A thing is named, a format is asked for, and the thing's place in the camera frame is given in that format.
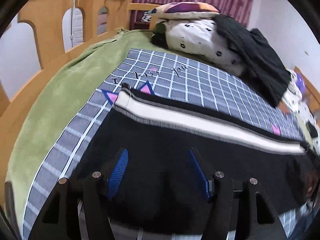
green blanket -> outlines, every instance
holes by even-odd
[[[6,181],[11,181],[18,225],[32,180],[48,151],[94,90],[126,58],[129,49],[171,52],[150,43],[152,31],[121,31],[92,45],[62,67],[34,102],[14,145]],[[184,57],[202,61],[190,54]]]

purple balloon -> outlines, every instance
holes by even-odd
[[[299,88],[301,94],[303,95],[303,93],[306,91],[306,84],[304,83],[302,76],[299,73],[296,73],[296,74],[297,74],[296,85]]]

white cord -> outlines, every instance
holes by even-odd
[[[73,48],[73,30],[72,30],[72,25],[73,25],[73,10],[75,9],[76,6],[76,0],[73,0],[72,8],[71,8],[71,17],[70,17],[70,40],[71,40],[71,47]]]

colorful pillow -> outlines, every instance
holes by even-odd
[[[219,11],[214,6],[203,2],[172,2],[147,13],[162,19],[178,20],[213,18],[219,14]]]

silver screw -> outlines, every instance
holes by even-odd
[[[92,177],[94,177],[94,178],[99,178],[100,176],[101,176],[100,171],[95,171],[94,173],[92,173]]]
[[[218,177],[218,178],[223,178],[224,177],[224,173],[222,171],[217,171],[215,173],[215,175]]]
[[[255,179],[255,178],[251,178],[251,179],[249,179],[249,181],[251,184],[254,184],[254,185],[256,185],[258,183],[257,179]]]
[[[59,179],[58,182],[59,182],[59,184],[63,185],[67,182],[67,178],[61,178],[61,179]]]

